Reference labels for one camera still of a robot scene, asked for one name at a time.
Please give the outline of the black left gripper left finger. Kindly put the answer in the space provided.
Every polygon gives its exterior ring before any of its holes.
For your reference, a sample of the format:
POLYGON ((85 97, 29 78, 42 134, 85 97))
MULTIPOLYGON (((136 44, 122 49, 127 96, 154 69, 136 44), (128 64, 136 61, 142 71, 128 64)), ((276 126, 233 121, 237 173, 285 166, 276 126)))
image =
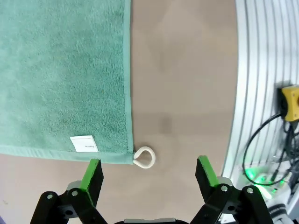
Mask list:
POLYGON ((41 194, 30 222, 66 224, 72 218, 79 218, 83 224, 106 224, 96 209, 103 179, 101 161, 91 159, 77 187, 67 189, 61 195, 54 191, 41 194))

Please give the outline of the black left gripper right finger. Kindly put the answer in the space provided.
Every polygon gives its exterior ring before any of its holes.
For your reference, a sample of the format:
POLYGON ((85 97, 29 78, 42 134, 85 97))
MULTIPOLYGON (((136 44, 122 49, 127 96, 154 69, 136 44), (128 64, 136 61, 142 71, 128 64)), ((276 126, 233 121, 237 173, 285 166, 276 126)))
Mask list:
POLYGON ((237 224, 272 224, 270 213, 256 186, 241 190, 218 180, 207 156, 197 159, 195 177, 205 204, 192 224, 216 224, 222 214, 231 214, 237 224))

